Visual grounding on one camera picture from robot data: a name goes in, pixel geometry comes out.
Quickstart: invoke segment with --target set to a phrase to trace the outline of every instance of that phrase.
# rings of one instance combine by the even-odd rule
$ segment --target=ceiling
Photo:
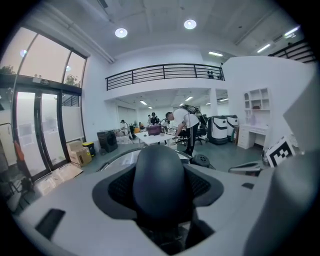
[[[227,90],[216,89],[216,97],[217,99],[227,98]],[[118,97],[117,100],[130,104],[136,109],[178,107],[181,103],[200,106],[210,102],[210,89],[182,88],[147,91]]]
[[[272,0],[46,1],[112,57],[168,44],[198,46],[229,57],[256,55],[268,43],[269,51],[277,45],[285,47],[285,39],[273,40],[297,26]],[[195,29],[184,28],[187,19],[196,21]],[[118,28],[125,28],[128,35],[116,37]]]

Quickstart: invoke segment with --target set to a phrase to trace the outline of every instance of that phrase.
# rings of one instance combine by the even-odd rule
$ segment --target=white shelving unit
[[[243,94],[245,123],[240,125],[239,147],[248,149],[255,143],[268,145],[272,109],[270,98],[268,88],[250,90]]]
[[[271,112],[268,88],[246,91],[243,94],[245,124],[268,128]]]

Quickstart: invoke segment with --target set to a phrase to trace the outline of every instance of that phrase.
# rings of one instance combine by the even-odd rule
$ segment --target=desk
[[[267,135],[268,128],[241,124],[238,135],[238,146],[243,149],[253,147],[256,141],[256,134]]]
[[[160,134],[159,135],[149,136],[147,131],[136,133],[135,136],[137,136],[137,138],[139,139],[139,147],[140,147],[140,142],[141,141],[143,141],[147,145],[150,145],[150,144],[154,144],[154,143],[170,140],[170,139],[173,139],[175,137],[175,136],[172,136],[172,135],[169,135],[169,134],[164,134],[164,136],[161,136]]]

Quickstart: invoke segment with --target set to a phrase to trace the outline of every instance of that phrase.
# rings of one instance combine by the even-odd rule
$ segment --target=tree
[[[68,74],[65,79],[65,83],[70,86],[74,86],[74,85],[79,86],[81,80],[79,80],[79,82],[77,82],[77,81],[78,81],[78,77],[73,76],[72,74]]]
[[[2,68],[0,68],[0,74],[15,74],[16,72],[14,72],[14,67],[11,65],[8,66],[3,66]]]

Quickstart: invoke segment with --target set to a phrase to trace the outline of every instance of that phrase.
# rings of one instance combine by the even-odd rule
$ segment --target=purple bag
[[[149,125],[147,128],[148,135],[159,135],[161,133],[161,125]]]

